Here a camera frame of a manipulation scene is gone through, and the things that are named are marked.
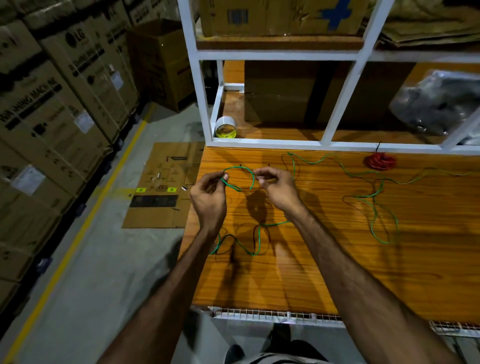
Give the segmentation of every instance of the red wire coil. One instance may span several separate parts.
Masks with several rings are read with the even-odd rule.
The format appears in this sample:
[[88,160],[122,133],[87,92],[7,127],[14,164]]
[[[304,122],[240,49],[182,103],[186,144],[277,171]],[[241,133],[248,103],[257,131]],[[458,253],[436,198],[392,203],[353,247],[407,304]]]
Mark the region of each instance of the red wire coil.
[[396,159],[388,156],[386,153],[374,152],[371,156],[366,157],[363,163],[373,170],[391,170],[396,166]]

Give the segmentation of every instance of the gray floor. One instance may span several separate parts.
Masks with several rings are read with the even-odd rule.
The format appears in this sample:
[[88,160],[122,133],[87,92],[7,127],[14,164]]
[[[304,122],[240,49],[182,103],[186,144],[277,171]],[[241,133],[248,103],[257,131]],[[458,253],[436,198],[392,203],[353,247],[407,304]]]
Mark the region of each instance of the gray floor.
[[[163,107],[155,111],[96,213],[80,247],[62,275],[44,310],[23,342],[16,363],[95,363],[118,330],[147,296],[153,283],[168,274],[177,259],[183,229],[121,229],[135,188],[154,142],[203,140],[195,105],[181,114]],[[130,142],[138,126],[130,132]],[[105,176],[54,255],[22,314],[0,342],[4,358],[24,322],[36,306],[75,235],[110,175]],[[223,363],[228,347],[238,343],[246,354],[258,353],[272,328],[270,323],[211,319],[192,312],[173,363]],[[344,329],[294,325],[292,339],[306,340],[329,361],[363,363]],[[468,363],[480,363],[474,340],[460,340]]]

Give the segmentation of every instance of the hand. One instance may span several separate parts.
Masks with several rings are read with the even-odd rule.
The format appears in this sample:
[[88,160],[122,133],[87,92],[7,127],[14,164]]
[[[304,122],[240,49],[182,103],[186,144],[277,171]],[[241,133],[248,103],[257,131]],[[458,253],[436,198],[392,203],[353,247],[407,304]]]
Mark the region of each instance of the hand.
[[287,170],[263,167],[254,170],[253,173],[261,187],[267,192],[272,204],[282,210],[287,218],[303,205],[295,187],[295,181]]
[[218,234],[227,215],[225,183],[220,179],[222,176],[228,181],[228,174],[222,170],[207,173],[190,190],[190,200],[198,215],[200,228],[214,234]]

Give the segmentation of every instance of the blue tape cross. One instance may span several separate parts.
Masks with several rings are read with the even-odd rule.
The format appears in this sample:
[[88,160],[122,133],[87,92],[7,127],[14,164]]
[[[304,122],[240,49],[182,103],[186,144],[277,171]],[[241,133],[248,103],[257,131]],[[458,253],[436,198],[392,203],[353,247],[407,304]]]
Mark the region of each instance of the blue tape cross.
[[334,9],[324,9],[318,11],[317,19],[328,19],[328,30],[337,30],[342,19],[348,19],[352,15],[352,10],[348,8],[350,0],[338,0]]

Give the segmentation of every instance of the tape roll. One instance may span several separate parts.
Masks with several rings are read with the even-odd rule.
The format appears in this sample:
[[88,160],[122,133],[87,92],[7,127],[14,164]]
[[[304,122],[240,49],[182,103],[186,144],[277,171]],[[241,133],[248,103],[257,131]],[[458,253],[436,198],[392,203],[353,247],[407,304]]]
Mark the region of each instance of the tape roll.
[[215,123],[215,135],[217,138],[235,138],[237,136],[237,124],[230,116],[222,116]]

